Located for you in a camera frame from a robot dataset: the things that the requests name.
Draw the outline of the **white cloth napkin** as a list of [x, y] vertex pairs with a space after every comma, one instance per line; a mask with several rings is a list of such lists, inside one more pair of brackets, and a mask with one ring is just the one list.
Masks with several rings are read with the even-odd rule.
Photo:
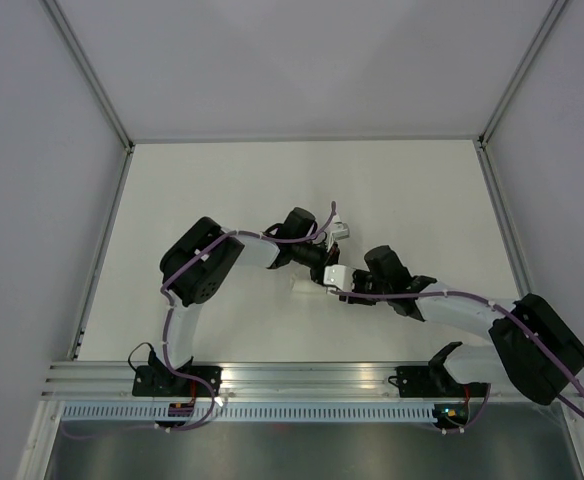
[[294, 294], [326, 295], [336, 291], [335, 286], [316, 283], [310, 277], [293, 276], [291, 278], [291, 292]]

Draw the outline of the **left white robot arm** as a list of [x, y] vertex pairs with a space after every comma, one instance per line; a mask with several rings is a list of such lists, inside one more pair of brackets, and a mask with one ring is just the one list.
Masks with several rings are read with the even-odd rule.
[[128, 365], [135, 373], [135, 397], [213, 397], [221, 385], [219, 366], [194, 363], [194, 333], [205, 302], [212, 299], [234, 267], [275, 270], [291, 262], [309, 269], [320, 285], [325, 270], [336, 264], [338, 242], [349, 227], [331, 206], [326, 222], [300, 207], [262, 232], [230, 230], [209, 217], [200, 218], [162, 257], [160, 293], [167, 315], [161, 345], [150, 346], [145, 364]]

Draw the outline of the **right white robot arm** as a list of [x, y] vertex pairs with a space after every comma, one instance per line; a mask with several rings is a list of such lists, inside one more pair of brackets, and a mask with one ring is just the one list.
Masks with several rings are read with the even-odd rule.
[[335, 265], [327, 286], [347, 303], [387, 303], [397, 314], [453, 327], [480, 346], [453, 341], [428, 362], [431, 388], [450, 395], [467, 384], [510, 385], [528, 400], [549, 405], [584, 368], [584, 345], [541, 296], [493, 301], [413, 275], [387, 245], [370, 250], [366, 269]]

